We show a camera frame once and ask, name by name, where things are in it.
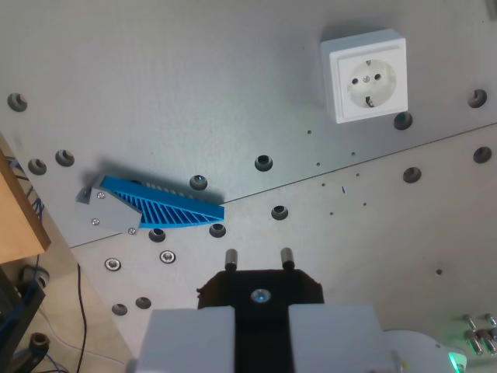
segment blue 3d printed part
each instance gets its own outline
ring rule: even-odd
[[[106,176],[100,186],[141,211],[140,228],[184,228],[224,220],[224,207]]]

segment gray metal panel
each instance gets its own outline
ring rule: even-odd
[[[0,97],[20,92],[28,109],[2,105],[0,128],[23,166],[47,164],[34,186],[76,246],[109,235],[79,224],[72,203],[87,176],[107,169],[180,191],[202,174],[212,199],[226,201],[495,122],[486,3],[2,2]],[[407,39],[414,125],[334,124],[320,42],[388,27]],[[475,88],[489,97],[477,110],[466,104]],[[61,149],[75,155],[68,169],[53,161]],[[258,172],[258,155],[273,169]]]
[[[479,165],[473,153],[482,145],[494,155]],[[196,289],[223,269],[227,249],[238,251],[239,270],[254,270],[281,268],[280,250],[289,247],[296,268],[322,284],[326,303],[371,303],[384,329],[462,348],[490,373],[497,361],[471,356],[462,315],[484,327],[477,318],[497,313],[496,149],[491,126],[227,203],[221,239],[206,226],[167,230],[162,243],[140,230],[73,252],[103,304],[128,307],[113,320],[136,356],[149,319],[137,298],[150,298],[151,309],[196,307]],[[412,166],[422,177],[407,184],[402,174]],[[288,208],[285,220],[271,217],[277,205]],[[173,264],[159,259],[164,250],[176,254]],[[108,271],[107,258],[122,269]]]

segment floor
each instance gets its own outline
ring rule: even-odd
[[[9,154],[5,143],[2,150]],[[44,333],[50,339],[49,355],[59,368],[75,373],[83,340],[83,320],[78,300],[78,268],[75,257],[50,218],[50,212],[43,212],[43,226],[52,244],[45,254],[40,255],[40,267],[50,274],[50,282],[44,289],[46,298],[35,315],[23,341],[22,350],[27,347],[32,333]],[[36,257],[2,265],[10,278],[16,279],[25,264],[36,263]],[[82,300],[85,307],[88,333],[81,373],[122,373],[132,355],[117,331],[109,310],[105,309],[99,297],[82,273]],[[54,366],[45,359],[34,370],[46,371]]]

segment white socket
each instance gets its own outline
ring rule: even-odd
[[[394,30],[321,43],[328,111],[336,123],[408,109],[405,38]]]

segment green led light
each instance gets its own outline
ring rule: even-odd
[[[449,354],[449,359],[450,362],[452,363],[452,366],[454,367],[454,370],[456,373],[463,373],[462,371],[459,370],[459,367],[457,366],[456,360],[454,359],[454,356],[452,354]]]

